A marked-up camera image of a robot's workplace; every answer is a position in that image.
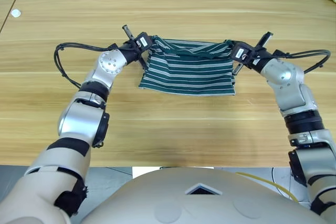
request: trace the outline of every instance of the green striped fabric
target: green striped fabric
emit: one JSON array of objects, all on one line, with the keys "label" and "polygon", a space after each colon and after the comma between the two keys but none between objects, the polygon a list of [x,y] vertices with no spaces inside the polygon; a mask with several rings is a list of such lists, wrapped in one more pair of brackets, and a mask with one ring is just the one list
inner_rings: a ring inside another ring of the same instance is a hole
[{"label": "green striped fabric", "polygon": [[162,39],[153,36],[148,69],[139,88],[183,95],[234,95],[233,43]]}]

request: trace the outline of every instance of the white robot arm segment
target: white robot arm segment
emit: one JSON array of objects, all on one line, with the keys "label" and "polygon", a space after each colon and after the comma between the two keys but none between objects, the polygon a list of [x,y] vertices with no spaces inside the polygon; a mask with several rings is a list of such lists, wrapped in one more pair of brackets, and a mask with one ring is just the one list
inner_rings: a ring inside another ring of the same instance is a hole
[{"label": "white robot arm segment", "polygon": [[1,202],[0,224],[70,224],[69,218],[86,198],[91,147],[101,147],[106,135],[105,108],[113,81],[150,45],[150,37],[141,33],[98,57],[59,119],[59,139],[37,157]]},{"label": "white robot arm segment", "polygon": [[237,42],[232,58],[266,78],[275,93],[289,131],[290,166],[297,182],[308,188],[311,210],[329,223],[336,223],[336,146],[324,128],[317,103],[304,84],[304,71],[277,58],[264,48],[267,33],[256,47]]}]

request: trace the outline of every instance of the white stripe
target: white stripe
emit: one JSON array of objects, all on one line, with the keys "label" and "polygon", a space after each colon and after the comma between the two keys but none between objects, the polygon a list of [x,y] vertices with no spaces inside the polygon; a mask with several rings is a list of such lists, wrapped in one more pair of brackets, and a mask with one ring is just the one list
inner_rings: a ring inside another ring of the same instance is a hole
[{"label": "white stripe", "polygon": [[217,54],[217,53],[219,53],[219,52],[225,51],[226,49],[227,49],[227,47],[225,47],[225,48],[221,48],[221,49],[219,49],[219,50],[217,50],[217,51],[210,52],[210,54]]},{"label": "white stripe", "polygon": [[157,40],[156,43],[157,43],[158,45],[160,45],[161,47],[163,47],[163,48],[171,49],[170,47],[168,47],[168,46],[164,45],[163,43],[161,43],[161,41],[158,41],[158,40]]},{"label": "white stripe", "polygon": [[151,60],[167,64],[167,66],[172,67],[172,68],[211,68],[211,67],[215,68],[215,67],[231,66],[233,64],[233,62],[228,62],[228,63],[203,64],[203,65],[183,65],[183,64],[170,64],[166,60],[160,59],[160,58],[157,58],[157,57],[151,57]]},{"label": "white stripe", "polygon": [[173,40],[173,39],[165,39],[165,41],[172,44],[188,44],[188,45],[200,45],[200,46],[212,46],[215,43],[212,42],[202,42],[202,41],[190,41],[190,40]]},{"label": "white stripe", "polygon": [[[158,88],[161,88],[161,89],[164,89],[163,87],[159,86],[159,85],[155,85],[155,84],[149,84],[149,83],[146,83],[146,85],[151,85],[151,86],[155,86],[155,87],[158,87]],[[223,91],[223,90],[232,90],[232,89],[207,89],[207,90],[189,90],[189,89],[171,89],[171,90],[177,90],[177,91],[192,91],[192,92],[202,92],[202,91]]]},{"label": "white stripe", "polygon": [[191,51],[191,52],[200,51],[200,50],[202,50],[202,49],[204,49],[204,48],[206,48],[206,47],[208,47],[208,46],[195,47],[195,48],[190,49],[190,51]]},{"label": "white stripe", "polygon": [[164,86],[168,86],[168,87],[186,87],[186,88],[206,88],[206,87],[213,87],[213,86],[222,86],[222,85],[232,85],[232,82],[218,82],[218,83],[212,83],[212,84],[202,84],[202,85],[195,85],[195,84],[175,84],[175,83],[165,83],[162,81],[158,81],[149,77],[144,77],[144,80],[147,81],[152,81]]},{"label": "white stripe", "polygon": [[162,91],[158,90],[156,88],[149,88],[149,87],[139,87],[139,89],[150,89],[154,91],[159,91],[165,94],[178,94],[178,95],[189,95],[192,97],[218,97],[218,96],[225,96],[225,95],[235,95],[236,93],[216,93],[216,94],[185,94],[185,93],[174,93],[174,92],[167,92],[167,91]]},{"label": "white stripe", "polygon": [[202,62],[202,61],[223,61],[223,59],[208,59],[208,60],[173,60],[169,59],[169,61],[178,61],[178,62]]},{"label": "white stripe", "polygon": [[[155,76],[151,73],[146,73],[146,76],[153,76],[154,78],[159,78],[159,79],[164,79],[164,80],[167,80],[167,81],[189,81],[189,80],[172,80],[172,79],[167,79],[167,78],[163,78],[163,77],[159,77],[159,76]],[[226,79],[229,79],[229,77],[221,77],[221,78],[218,78],[218,79],[212,79],[212,80],[202,80],[202,81],[195,81],[195,80],[192,80],[192,82],[209,82],[209,81],[220,81],[220,80],[226,80]]]},{"label": "white stripe", "polygon": [[187,75],[187,74],[175,74],[175,73],[167,73],[161,70],[157,70],[157,69],[148,69],[152,72],[155,73],[159,73],[159,74],[163,74],[164,76],[168,76],[168,77],[181,77],[181,78],[212,78],[212,77],[222,77],[222,76],[227,76],[227,75],[231,75],[232,73],[220,73],[220,74],[208,74],[208,75]]},{"label": "white stripe", "polygon": [[167,70],[170,70],[170,71],[174,71],[174,72],[192,72],[192,73],[208,73],[208,72],[218,72],[218,71],[227,71],[229,69],[218,69],[218,70],[206,70],[206,71],[192,71],[192,70],[172,70],[172,69],[169,69],[167,67],[162,67],[162,66],[159,66],[159,65],[156,65],[154,63],[151,62],[152,66],[156,66],[156,67],[159,67],[159,68],[164,68],[164,69],[167,69]]},{"label": "white stripe", "polygon": [[223,45],[223,43],[220,43],[220,44],[218,44],[217,46],[215,46],[214,48],[209,49],[207,52],[210,52],[210,51],[212,51],[212,50],[214,50],[215,48],[220,47],[220,46],[224,46],[224,47],[227,48],[227,45]]}]

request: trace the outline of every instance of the black cable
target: black cable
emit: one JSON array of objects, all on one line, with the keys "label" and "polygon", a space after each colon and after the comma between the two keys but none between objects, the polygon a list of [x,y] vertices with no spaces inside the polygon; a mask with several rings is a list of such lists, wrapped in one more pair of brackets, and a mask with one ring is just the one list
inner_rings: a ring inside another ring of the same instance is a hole
[{"label": "black cable", "polygon": [[[66,48],[66,47],[81,48],[81,49],[86,49],[86,50],[91,50],[91,51],[98,51],[98,52],[110,51],[112,49],[120,49],[119,47],[116,46],[116,44],[112,44],[112,45],[108,46],[107,48],[90,46],[90,45],[76,43],[76,42],[66,42],[66,43],[59,44],[56,47],[55,52],[54,52],[54,62],[55,62],[55,65],[56,65],[57,69],[60,71],[60,73],[62,74],[62,76],[65,77],[71,84],[73,84],[77,88],[80,88],[80,83],[77,82],[77,81],[72,80],[67,75],[67,73],[65,72],[65,70],[64,70],[64,68],[63,68],[63,66],[61,64],[61,60],[59,58],[58,51],[59,50],[64,50],[64,48]],[[131,48],[122,48],[122,50],[133,51],[133,49],[131,49]]]},{"label": "black cable", "polygon": [[304,52],[296,52],[294,54],[289,54],[289,53],[283,53],[282,55],[275,55],[271,57],[253,57],[253,59],[269,59],[269,58],[286,58],[286,59],[299,59],[299,58],[306,58],[306,57],[312,57],[312,56],[321,56],[325,55],[325,57],[317,62],[315,65],[307,68],[304,73],[309,73],[310,71],[316,69],[316,68],[322,68],[323,64],[330,58],[330,51],[325,50],[325,49],[318,49],[318,50],[310,50],[310,51],[304,51]]}]

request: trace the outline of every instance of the triangular opening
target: triangular opening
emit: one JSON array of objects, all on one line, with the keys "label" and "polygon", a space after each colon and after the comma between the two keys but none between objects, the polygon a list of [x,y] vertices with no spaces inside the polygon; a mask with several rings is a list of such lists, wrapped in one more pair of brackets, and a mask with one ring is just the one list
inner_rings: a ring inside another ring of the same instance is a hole
[{"label": "triangular opening", "polygon": [[212,195],[216,195],[216,193],[214,193],[214,192],[212,192],[210,190],[207,190],[206,188],[202,188],[202,187],[194,190],[190,194],[212,194]]}]

